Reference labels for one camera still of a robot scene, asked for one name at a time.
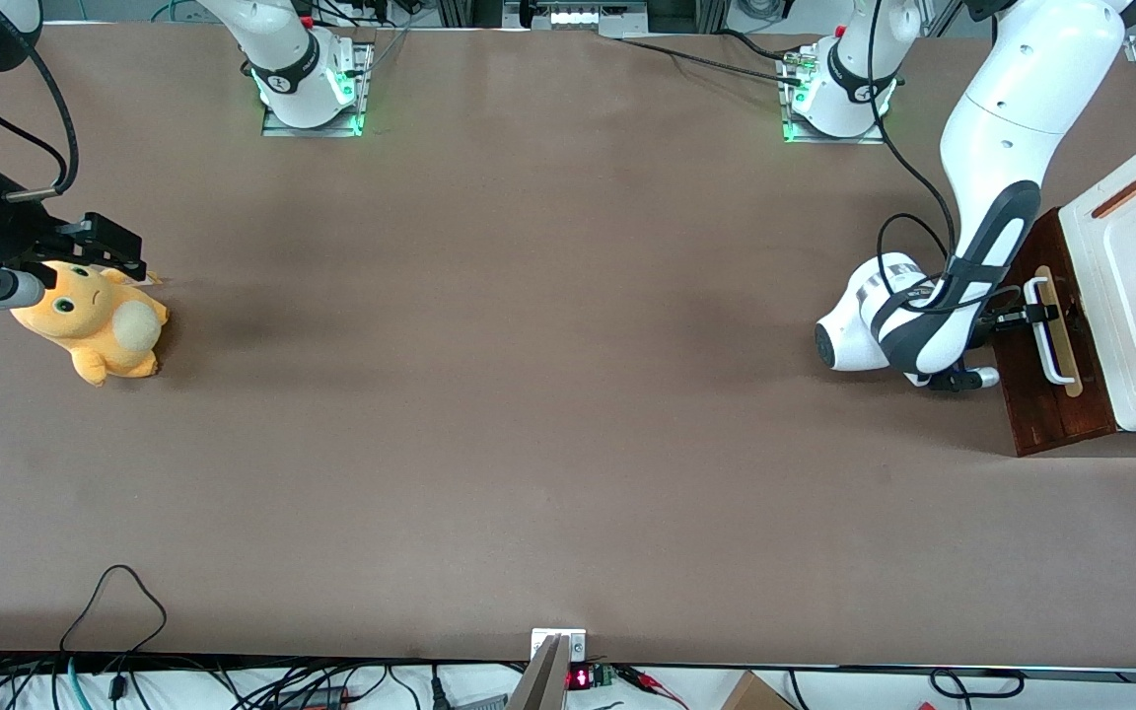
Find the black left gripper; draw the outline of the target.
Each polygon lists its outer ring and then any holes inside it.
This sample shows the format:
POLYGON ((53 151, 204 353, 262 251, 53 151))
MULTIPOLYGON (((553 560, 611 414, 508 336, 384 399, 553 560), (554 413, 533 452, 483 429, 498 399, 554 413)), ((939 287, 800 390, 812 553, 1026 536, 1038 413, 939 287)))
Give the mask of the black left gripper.
POLYGON ((999 332, 1059 320, 1063 316, 1056 304, 1025 303, 986 309, 974 320, 974 328, 966 341, 966 349, 982 349, 999 332))

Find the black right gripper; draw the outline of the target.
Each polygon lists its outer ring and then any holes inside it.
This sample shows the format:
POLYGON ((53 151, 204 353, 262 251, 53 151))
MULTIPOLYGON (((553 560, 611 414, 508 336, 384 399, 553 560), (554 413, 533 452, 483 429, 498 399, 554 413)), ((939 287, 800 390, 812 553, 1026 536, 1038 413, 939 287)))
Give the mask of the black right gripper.
POLYGON ((39 262, 51 270, 77 266, 87 270, 114 269, 134 279, 148 279, 143 239, 122 228, 108 216, 86 212, 77 222, 51 216, 39 203, 9 203, 0 199, 0 266, 39 262), (83 247, 76 235, 83 231, 83 247))

